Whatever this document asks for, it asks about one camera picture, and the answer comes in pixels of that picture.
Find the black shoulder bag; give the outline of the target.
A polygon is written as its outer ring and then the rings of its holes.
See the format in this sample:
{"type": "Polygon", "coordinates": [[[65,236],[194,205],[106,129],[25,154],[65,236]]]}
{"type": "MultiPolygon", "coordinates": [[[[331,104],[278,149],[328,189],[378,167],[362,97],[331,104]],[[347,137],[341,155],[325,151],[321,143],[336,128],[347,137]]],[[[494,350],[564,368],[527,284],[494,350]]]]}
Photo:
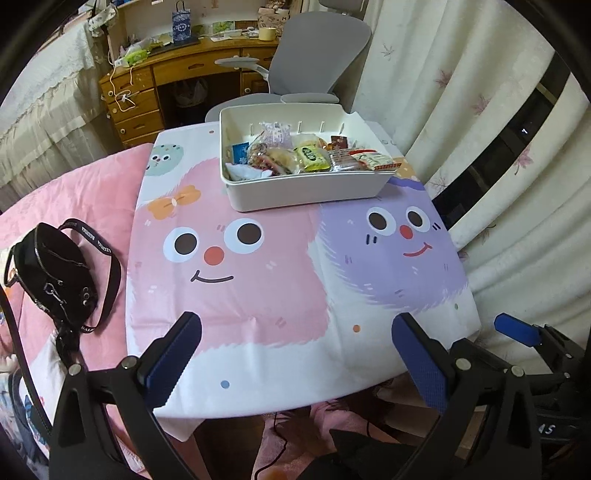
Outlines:
{"type": "Polygon", "coordinates": [[[13,245],[4,270],[4,285],[18,283],[33,302],[49,315],[57,328],[91,333],[89,324],[97,306],[102,325],[113,309],[120,282],[121,265],[110,245],[85,222],[70,218],[58,227],[41,222],[13,245]],[[99,253],[110,259],[106,293],[99,300],[98,289],[80,247],[64,233],[73,230],[99,253]]]}

